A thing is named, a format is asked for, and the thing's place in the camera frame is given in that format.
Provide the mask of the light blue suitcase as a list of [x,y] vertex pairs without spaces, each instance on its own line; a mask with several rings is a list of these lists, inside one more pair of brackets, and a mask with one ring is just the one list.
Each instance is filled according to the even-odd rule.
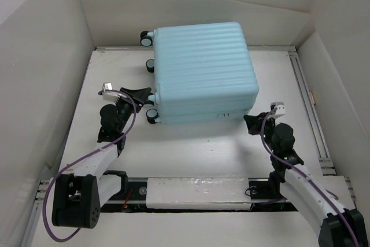
[[154,75],[151,124],[239,119],[256,103],[259,86],[242,27],[237,22],[142,31],[153,47],[146,68]]

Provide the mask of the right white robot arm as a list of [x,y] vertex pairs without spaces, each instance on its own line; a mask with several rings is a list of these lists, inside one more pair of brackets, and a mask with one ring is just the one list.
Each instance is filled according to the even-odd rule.
[[244,116],[248,133],[258,135],[274,168],[267,190],[290,201],[309,223],[319,246],[368,246],[364,217],[335,199],[309,172],[294,149],[293,128],[276,122],[272,109]]

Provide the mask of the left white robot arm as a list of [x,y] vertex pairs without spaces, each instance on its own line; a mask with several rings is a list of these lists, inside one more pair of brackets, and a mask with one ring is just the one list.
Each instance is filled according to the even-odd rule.
[[55,180],[51,221],[58,227],[94,228],[101,208],[112,198],[124,198],[129,190],[124,171],[109,170],[123,152],[126,135],[135,117],[147,104],[149,87],[112,89],[105,83],[99,95],[108,101],[100,111],[97,148],[93,154],[71,164]]

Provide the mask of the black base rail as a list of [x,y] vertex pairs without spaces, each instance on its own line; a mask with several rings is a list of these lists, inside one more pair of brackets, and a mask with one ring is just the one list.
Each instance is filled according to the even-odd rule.
[[113,196],[103,212],[292,212],[266,178],[130,178],[128,192]]

